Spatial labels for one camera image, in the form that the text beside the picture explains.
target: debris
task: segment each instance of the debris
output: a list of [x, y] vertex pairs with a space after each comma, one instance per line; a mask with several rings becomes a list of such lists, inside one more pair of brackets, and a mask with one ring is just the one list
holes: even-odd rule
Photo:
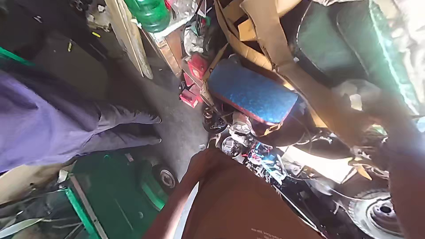
[[68, 42], [68, 52], [71, 52], [72, 49], [72, 41]]
[[97, 36], [98, 38], [100, 38], [100, 35], [99, 34], [97, 34], [96, 32], [91, 32], [93, 35], [95, 35], [95, 36]]

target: concrete floor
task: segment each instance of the concrete floor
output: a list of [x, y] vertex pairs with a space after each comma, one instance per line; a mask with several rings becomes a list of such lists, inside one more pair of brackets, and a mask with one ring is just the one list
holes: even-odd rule
[[[187, 170], [192, 155], [206, 144], [207, 132], [202, 127], [201, 106], [195, 109], [179, 100], [179, 83], [166, 63], [156, 56], [150, 45], [145, 44], [154, 79], [142, 77], [122, 51], [113, 33], [97, 31], [100, 40], [115, 57], [116, 69], [104, 66], [77, 45], [67, 51], [69, 39], [52, 34], [46, 39], [43, 50], [34, 62], [75, 86], [82, 94], [98, 100], [109, 100], [127, 107], [148, 108], [162, 118], [162, 123], [147, 127], [162, 138], [158, 145], [136, 147], [134, 156], [149, 158], [168, 165], [179, 179]], [[197, 188], [178, 226], [175, 238], [181, 238], [184, 223]]]

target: green cart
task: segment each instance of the green cart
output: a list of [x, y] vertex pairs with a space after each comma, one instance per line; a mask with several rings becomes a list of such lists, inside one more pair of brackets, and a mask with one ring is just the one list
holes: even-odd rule
[[66, 195], [91, 239], [140, 239], [178, 181], [161, 165], [120, 152], [81, 157]]

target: black wheel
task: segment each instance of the black wheel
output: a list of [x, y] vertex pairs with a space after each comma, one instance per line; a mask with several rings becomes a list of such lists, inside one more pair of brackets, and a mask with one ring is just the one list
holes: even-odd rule
[[157, 180], [161, 188], [167, 193], [171, 194], [176, 186], [179, 184], [177, 177], [173, 171], [162, 164], [157, 164], [152, 167], [153, 177]]

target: person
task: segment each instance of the person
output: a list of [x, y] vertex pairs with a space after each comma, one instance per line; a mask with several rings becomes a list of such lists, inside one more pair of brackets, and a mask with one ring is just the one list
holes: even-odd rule
[[145, 111], [84, 98], [36, 66], [0, 54], [0, 172], [64, 163], [93, 151], [157, 144], [157, 135], [118, 126], [160, 122]]
[[[387, 109], [396, 108], [389, 102], [385, 102]], [[423, 239], [423, 139], [407, 114], [397, 112], [381, 114], [381, 123], [388, 129], [383, 153], [389, 162], [392, 202], [404, 237]], [[322, 238], [298, 218], [265, 180], [219, 149], [208, 148], [192, 157], [186, 174], [143, 239], [173, 238], [183, 207], [198, 182], [199, 190], [182, 239]]]

